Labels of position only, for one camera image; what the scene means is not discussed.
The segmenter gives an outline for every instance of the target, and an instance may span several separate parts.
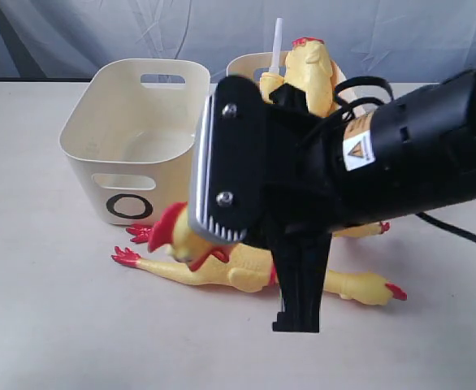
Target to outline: black power cord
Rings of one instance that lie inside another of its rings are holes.
[[[433,218],[432,216],[426,213],[418,213],[416,214],[416,216],[424,222],[427,222],[437,228],[445,230],[446,232],[450,232],[456,236],[465,238],[466,240],[473,241],[476,244],[476,234],[474,233],[468,232],[464,229],[460,229],[459,227],[453,226],[450,223],[440,221],[439,219]]]

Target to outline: plastic bin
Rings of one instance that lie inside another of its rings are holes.
[[[285,59],[287,58],[288,51],[282,51],[279,56],[279,67],[280,72],[283,75],[285,67]],[[272,58],[271,52],[266,53],[252,53],[242,55],[238,58],[233,59],[227,65],[227,75],[240,75],[247,77],[250,80],[256,82],[259,81],[262,72],[266,72],[270,66],[270,59]],[[339,66],[332,60],[332,69],[334,75],[332,76],[332,85],[336,86],[339,83],[346,80],[343,72]],[[347,102],[352,102],[357,99],[356,94],[353,92],[353,89],[346,89],[339,94]],[[355,107],[353,112],[356,116],[364,115],[366,111],[361,107]]]
[[[132,58],[99,70],[59,143],[102,220],[150,224],[172,202],[188,200],[194,135],[209,91],[209,71],[189,61]]]

